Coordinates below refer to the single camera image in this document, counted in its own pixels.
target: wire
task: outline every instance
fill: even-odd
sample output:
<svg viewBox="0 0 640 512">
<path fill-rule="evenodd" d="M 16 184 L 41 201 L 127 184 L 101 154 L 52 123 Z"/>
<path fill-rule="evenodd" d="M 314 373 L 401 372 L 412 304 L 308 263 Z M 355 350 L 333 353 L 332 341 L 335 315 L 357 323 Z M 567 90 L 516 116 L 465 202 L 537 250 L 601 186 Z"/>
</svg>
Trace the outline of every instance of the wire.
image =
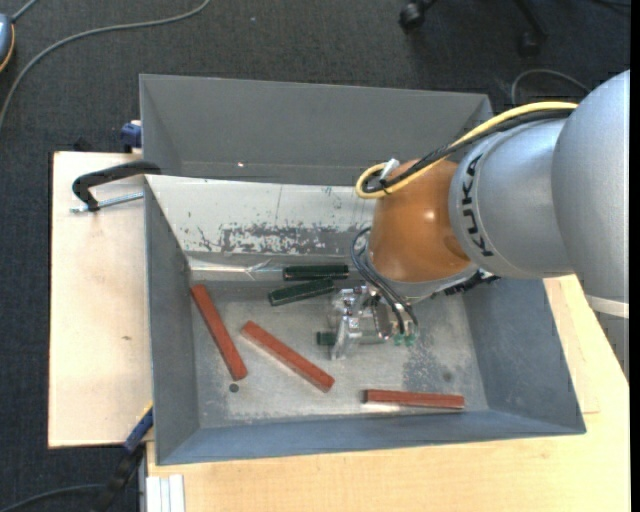
<svg viewBox="0 0 640 512">
<path fill-rule="evenodd" d="M 12 17 L 11 17 L 11 22 L 15 23 L 16 21 L 18 21 L 18 18 L 20 16 L 22 16 L 25 12 L 27 12 L 29 9 L 31 9 L 31 7 L 33 6 L 33 4 L 35 4 L 38 0 L 30 0 L 29 2 L 27 2 L 26 4 L 24 4 L 20 10 L 15 13 Z"/>
<path fill-rule="evenodd" d="M 404 320 L 402 319 L 402 315 L 400 314 L 400 311 L 398 310 L 398 307 L 396 304 L 400 304 L 402 306 L 402 308 L 411 317 L 411 320 L 413 321 L 415 327 L 417 328 L 418 318 L 413 312 L 413 308 L 407 301 L 403 300 L 388 284 L 383 282 L 381 279 L 378 279 L 377 277 L 375 277 L 373 274 L 373 271 L 366 265 L 366 263 L 360 260 L 360 256 L 365 252 L 367 248 L 366 243 L 365 243 L 365 246 L 360 250 L 360 252 L 356 254 L 355 248 L 358 243 L 358 240 L 369 231 L 371 231 L 370 227 L 365 228 L 362 231 L 360 231 L 353 239 L 353 242 L 351 244 L 351 259 L 353 260 L 353 264 L 355 265 L 358 272 L 360 272 L 364 280 L 376 286 L 380 290 L 380 293 L 386 299 L 387 303 L 391 307 L 391 310 L 396 315 L 400 332 L 404 334 L 405 333 Z"/>
<path fill-rule="evenodd" d="M 552 69 L 529 69 L 528 71 L 523 71 L 522 73 L 520 73 L 516 79 L 513 81 L 513 83 L 511 84 L 511 103 L 516 105 L 518 102 L 516 101 L 516 93 L 518 91 L 518 84 L 520 83 L 520 81 L 529 75 L 551 75 L 551 76 L 555 76 L 557 78 L 562 78 L 563 80 L 566 80 L 567 82 L 571 82 L 573 85 L 575 85 L 576 87 L 579 87 L 580 89 L 582 89 L 585 93 L 589 94 L 591 92 L 591 89 L 589 89 L 586 85 L 584 85 L 582 82 L 578 82 L 578 80 L 576 80 L 575 78 L 569 76 L 569 75 L 565 75 L 564 73 L 560 73 L 559 71 L 554 71 Z"/>
<path fill-rule="evenodd" d="M 431 152 L 402 174 L 395 176 L 384 183 L 380 183 L 377 187 L 369 188 L 365 191 L 365 186 L 368 185 L 369 179 L 376 173 L 380 172 L 384 164 L 377 164 L 370 167 L 358 178 L 355 187 L 356 194 L 363 199 L 376 199 L 392 194 L 422 176 L 429 169 L 444 160 L 448 155 L 454 153 L 465 145 L 476 142 L 480 138 L 486 137 L 491 133 L 495 133 L 495 131 L 504 129 L 507 124 L 508 126 L 511 126 L 513 124 L 512 121 L 516 124 L 529 122 L 532 120 L 531 115 L 534 114 L 535 119 L 554 117 L 558 115 L 566 116 L 576 107 L 577 105 L 575 103 L 546 101 L 522 105 L 520 107 L 510 109 L 502 114 L 492 117 L 488 121 L 485 121 L 455 142 L 442 146 L 441 148 Z"/>
<path fill-rule="evenodd" d="M 54 496 L 60 496 L 62 494 L 74 494 L 76 492 L 86 492 L 90 490 L 102 489 L 104 484 L 85 484 L 85 485 L 75 485 L 73 487 L 63 487 L 62 489 L 55 489 L 53 491 L 44 492 L 42 494 L 37 494 L 36 496 L 32 496 L 31 498 L 27 498 L 26 500 L 19 501 L 18 503 L 14 503 L 13 505 L 9 505 L 6 508 L 0 510 L 0 512 L 10 512 L 12 510 L 18 510 L 19 508 L 26 507 L 31 503 L 35 503 L 36 501 L 44 500 L 47 498 L 52 498 Z"/>
<path fill-rule="evenodd" d="M 18 88 L 18 85 L 20 85 L 20 82 L 22 81 L 22 79 L 31 70 L 31 68 L 33 68 L 33 66 L 35 66 L 40 60 L 42 60 L 44 57 L 49 55 L 54 50 L 57 50 L 58 48 L 66 44 L 72 43 L 74 41 L 78 41 L 79 39 L 83 39 L 89 36 L 95 36 L 97 34 L 105 34 L 107 32 L 116 32 L 120 30 L 133 30 L 136 28 L 157 27 L 159 25 L 168 25 L 169 23 L 175 23 L 177 21 L 186 20 L 187 18 L 191 18 L 192 16 L 195 16 L 196 14 L 198 14 L 207 5 L 209 5 L 210 2 L 211 0 L 204 0 L 204 2 L 202 2 L 195 9 L 184 14 L 172 16 L 170 18 L 164 18 L 161 20 L 152 20 L 152 21 L 140 21 L 136 23 L 127 23 L 125 25 L 111 25 L 109 27 L 95 28 L 92 30 L 87 30 L 85 32 L 80 32 L 79 34 L 75 34 L 73 36 L 69 36 L 65 39 L 58 41 L 57 43 L 52 44 L 45 50 L 41 51 L 33 59 L 31 59 L 31 61 L 24 67 L 24 69 L 20 72 L 20 74 L 16 77 L 13 84 L 11 85 L 11 88 L 9 89 L 9 92 L 7 94 L 7 98 L 5 99 L 4 104 L 2 105 L 2 110 L 0 110 L 0 132 L 2 131 L 2 125 L 4 124 L 4 119 L 7 115 L 7 110 L 9 110 L 9 104 L 11 103 L 11 99 L 13 98 L 13 95 L 15 94 L 16 89 Z"/>
</svg>

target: office chair wheel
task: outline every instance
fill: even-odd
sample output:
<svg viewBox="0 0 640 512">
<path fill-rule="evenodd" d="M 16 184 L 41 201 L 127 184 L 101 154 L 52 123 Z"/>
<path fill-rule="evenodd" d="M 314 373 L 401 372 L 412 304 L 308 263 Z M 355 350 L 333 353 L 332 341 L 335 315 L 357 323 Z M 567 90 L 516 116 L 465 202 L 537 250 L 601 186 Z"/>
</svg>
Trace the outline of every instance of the office chair wheel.
<svg viewBox="0 0 640 512">
<path fill-rule="evenodd" d="M 424 24 L 425 5 L 422 0 L 414 0 L 400 11 L 400 26 L 405 33 L 420 28 Z"/>
<path fill-rule="evenodd" d="M 540 38 L 533 32 L 524 32 L 518 40 L 518 53 L 521 57 L 535 57 L 540 53 Z"/>
</svg>

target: yellow cable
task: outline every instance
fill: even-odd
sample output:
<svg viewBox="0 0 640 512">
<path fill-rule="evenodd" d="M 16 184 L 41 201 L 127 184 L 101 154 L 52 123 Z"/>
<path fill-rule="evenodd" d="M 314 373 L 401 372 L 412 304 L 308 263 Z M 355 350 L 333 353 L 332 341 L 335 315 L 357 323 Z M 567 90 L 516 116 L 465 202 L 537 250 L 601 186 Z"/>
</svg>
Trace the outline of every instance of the yellow cable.
<svg viewBox="0 0 640 512">
<path fill-rule="evenodd" d="M 504 121 L 508 121 L 509 119 L 521 116 L 523 114 L 529 114 L 531 112 L 540 112 L 543 110 L 574 109 L 577 106 L 578 105 L 576 103 L 568 103 L 564 101 L 543 101 L 540 103 L 531 103 L 528 105 L 522 105 L 520 107 L 512 108 L 511 110 L 507 110 L 502 114 L 492 117 L 488 121 L 485 121 L 484 123 L 475 127 L 473 130 L 466 133 L 464 136 L 460 137 L 453 144 L 459 144 L 459 143 L 465 142 L 467 139 L 471 137 L 475 137 L 476 135 L 480 135 L 481 133 L 493 128 L 494 126 L 500 123 L 503 123 Z M 429 169 L 431 169 L 438 163 L 442 162 L 442 160 L 444 160 L 445 158 L 447 157 L 444 156 L 436 160 L 435 162 L 432 162 L 429 165 L 424 166 L 422 169 L 420 169 L 416 173 L 412 174 L 411 176 L 408 176 L 404 180 L 396 183 L 395 185 L 385 188 L 384 190 L 377 190 L 375 192 L 365 192 L 364 190 L 362 190 L 362 185 L 365 182 L 365 180 L 367 180 L 370 176 L 372 176 L 376 172 L 381 171 L 385 166 L 384 163 L 376 164 L 372 167 L 369 167 L 366 171 L 364 171 L 360 175 L 356 183 L 356 194 L 358 194 L 358 196 L 360 196 L 363 199 L 377 199 L 379 197 L 384 197 L 386 195 L 393 194 L 394 192 L 400 190 L 401 188 L 406 187 L 413 180 L 422 176 L 425 172 L 427 172 Z"/>
</svg>

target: kuka logo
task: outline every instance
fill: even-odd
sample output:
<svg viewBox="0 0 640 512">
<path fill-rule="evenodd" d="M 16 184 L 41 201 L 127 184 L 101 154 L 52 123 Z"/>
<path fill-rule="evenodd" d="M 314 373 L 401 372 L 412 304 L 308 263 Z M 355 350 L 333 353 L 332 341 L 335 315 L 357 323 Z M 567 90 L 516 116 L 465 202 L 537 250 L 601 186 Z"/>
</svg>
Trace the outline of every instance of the kuka logo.
<svg viewBox="0 0 640 512">
<path fill-rule="evenodd" d="M 462 205 L 466 206 L 466 208 L 462 210 L 462 215 L 470 218 L 471 224 L 470 224 L 470 227 L 467 228 L 467 232 L 469 233 L 469 235 L 471 235 L 470 236 L 471 241 L 480 248 L 480 253 L 483 256 L 493 256 L 493 253 L 489 249 L 487 249 L 487 243 L 485 242 L 484 237 L 482 235 L 478 235 L 478 232 L 479 232 L 478 224 L 476 222 L 476 216 L 473 213 L 473 208 L 472 208 L 473 196 L 471 195 L 471 191 L 473 190 L 473 185 L 475 182 L 476 165 L 480 160 L 480 158 L 482 158 L 482 155 L 479 155 L 476 158 L 474 158 L 473 161 L 467 167 L 467 176 L 470 179 L 467 179 L 466 181 L 465 180 L 462 181 L 462 194 L 464 196 L 462 199 Z"/>
</svg>

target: blue object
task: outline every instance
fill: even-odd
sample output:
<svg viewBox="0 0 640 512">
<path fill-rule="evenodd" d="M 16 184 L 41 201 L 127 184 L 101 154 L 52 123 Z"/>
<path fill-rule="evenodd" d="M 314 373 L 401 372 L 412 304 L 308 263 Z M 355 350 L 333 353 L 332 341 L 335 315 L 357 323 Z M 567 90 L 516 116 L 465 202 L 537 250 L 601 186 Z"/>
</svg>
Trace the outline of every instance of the blue object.
<svg viewBox="0 0 640 512">
<path fill-rule="evenodd" d="M 120 141 L 132 148 L 142 147 L 142 127 L 137 124 L 127 123 L 120 129 Z"/>
<path fill-rule="evenodd" d="M 127 437 L 127 440 L 124 442 L 124 449 L 127 453 L 133 453 L 135 449 L 142 441 L 144 435 L 149 431 L 149 429 L 153 426 L 153 407 L 150 407 L 149 410 L 140 418 L 138 424 L 134 427 Z"/>
</svg>

